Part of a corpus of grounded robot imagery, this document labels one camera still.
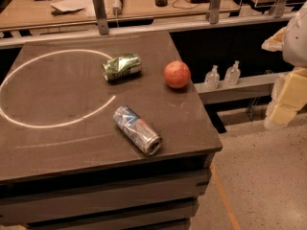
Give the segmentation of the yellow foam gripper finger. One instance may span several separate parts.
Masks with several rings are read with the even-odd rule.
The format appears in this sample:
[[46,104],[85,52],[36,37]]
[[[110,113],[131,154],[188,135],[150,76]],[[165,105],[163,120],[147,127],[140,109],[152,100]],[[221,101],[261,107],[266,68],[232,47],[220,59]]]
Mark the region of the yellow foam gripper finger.
[[295,68],[287,76],[280,75],[272,89],[264,126],[267,129],[286,127],[307,104],[307,69]]
[[261,48],[270,52],[281,51],[283,49],[285,31],[286,28],[282,28],[277,31],[274,35],[263,42]]

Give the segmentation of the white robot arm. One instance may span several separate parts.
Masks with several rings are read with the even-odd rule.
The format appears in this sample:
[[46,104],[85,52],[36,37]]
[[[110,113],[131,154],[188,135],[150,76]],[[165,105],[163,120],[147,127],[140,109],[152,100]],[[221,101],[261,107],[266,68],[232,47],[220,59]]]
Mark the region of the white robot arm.
[[272,101],[266,111],[265,128],[280,129],[307,104],[307,2],[287,26],[266,39],[261,48],[281,51],[283,59],[294,67],[274,82]]

